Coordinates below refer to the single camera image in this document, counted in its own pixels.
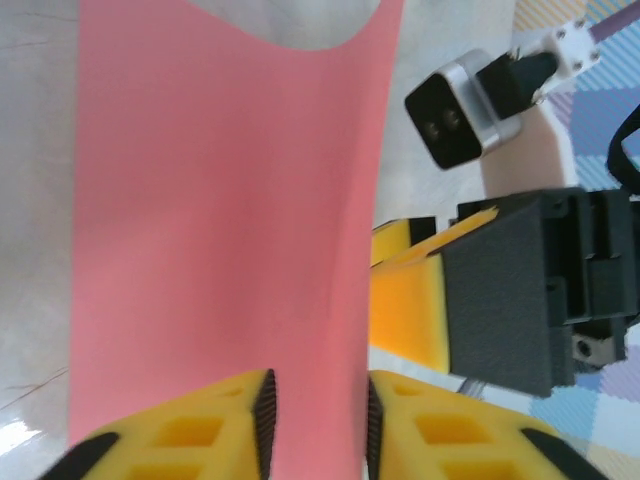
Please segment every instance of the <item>plaid fabric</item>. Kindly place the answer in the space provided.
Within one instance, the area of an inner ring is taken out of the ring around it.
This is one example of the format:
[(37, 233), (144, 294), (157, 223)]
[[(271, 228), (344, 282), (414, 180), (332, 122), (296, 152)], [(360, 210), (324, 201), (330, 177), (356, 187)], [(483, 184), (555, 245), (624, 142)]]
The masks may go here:
[[(597, 23), (633, 0), (519, 0), (514, 45), (532, 33), (585, 17)], [(600, 43), (602, 62), (572, 85), (551, 95), (558, 118), (570, 132), (580, 181), (588, 189), (616, 188), (605, 160), (609, 141), (640, 104), (640, 21)], [(640, 160), (640, 135), (625, 142)], [(539, 400), (488, 387), (488, 401), (529, 413), (553, 425), (613, 479), (640, 478), (640, 329), (628, 339), (626, 362), (578, 378)]]

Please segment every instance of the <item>white floor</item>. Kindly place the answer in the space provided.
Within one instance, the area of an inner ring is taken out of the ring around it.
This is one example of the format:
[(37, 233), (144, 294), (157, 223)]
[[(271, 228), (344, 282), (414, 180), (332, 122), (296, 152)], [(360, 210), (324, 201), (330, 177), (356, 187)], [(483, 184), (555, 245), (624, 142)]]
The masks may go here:
[[(194, 1), (255, 35), (305, 49), (342, 43), (378, 3)], [(505, 51), (514, 1), (407, 0), (376, 223), (417, 214), (444, 222), (457, 202), (481, 195), (476, 167), (437, 171), (402, 100), (471, 48)], [(74, 0), (0, 0), (0, 477), (14, 480), (35, 478), (66, 445), (76, 28)], [(456, 386), (382, 352), (371, 364)]]

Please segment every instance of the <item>pink paper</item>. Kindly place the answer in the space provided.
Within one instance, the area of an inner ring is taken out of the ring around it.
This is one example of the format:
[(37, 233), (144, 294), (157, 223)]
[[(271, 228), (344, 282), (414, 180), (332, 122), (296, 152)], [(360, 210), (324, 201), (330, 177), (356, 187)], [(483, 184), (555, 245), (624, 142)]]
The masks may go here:
[(182, 0), (81, 1), (72, 441), (272, 367), (274, 477), (360, 478), (401, 9), (304, 52)]

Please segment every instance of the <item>black rubber strip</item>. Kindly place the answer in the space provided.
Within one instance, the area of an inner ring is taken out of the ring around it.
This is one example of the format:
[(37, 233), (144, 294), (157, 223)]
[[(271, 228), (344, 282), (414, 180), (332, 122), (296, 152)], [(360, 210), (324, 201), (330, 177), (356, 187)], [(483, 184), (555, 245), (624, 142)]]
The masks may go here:
[(273, 456), (273, 440), (275, 438), (278, 402), (276, 392), (276, 375), (268, 370), (260, 391), (253, 404), (253, 419), (256, 429), (256, 447), (260, 479), (269, 480), (271, 474), (271, 458)]
[(525, 428), (521, 431), (538, 451), (567, 477), (567, 480), (607, 480), (607, 477), (564, 440), (535, 428)]
[(380, 457), (382, 453), (382, 429), (384, 407), (380, 402), (376, 386), (369, 378), (369, 400), (367, 404), (367, 470), (369, 480), (380, 479)]
[(60, 459), (40, 480), (81, 480), (116, 444), (120, 435), (103, 433), (85, 440)]

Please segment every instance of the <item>yellow foam pad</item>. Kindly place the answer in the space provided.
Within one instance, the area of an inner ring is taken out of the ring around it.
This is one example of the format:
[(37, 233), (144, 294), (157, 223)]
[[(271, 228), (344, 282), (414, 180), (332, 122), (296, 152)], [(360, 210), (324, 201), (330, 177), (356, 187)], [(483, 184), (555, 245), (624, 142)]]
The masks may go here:
[(369, 343), (449, 372), (442, 258), (433, 252), (496, 218), (479, 212), (371, 268)]
[(380, 480), (566, 480), (521, 433), (545, 423), (391, 372), (370, 374), (383, 405)]
[(373, 230), (371, 265), (390, 258), (411, 246), (409, 220), (395, 220)]
[(371, 276), (369, 343), (440, 372), (449, 371), (440, 255)]
[(86, 480), (258, 480), (252, 408), (266, 371), (239, 375), (124, 418)]

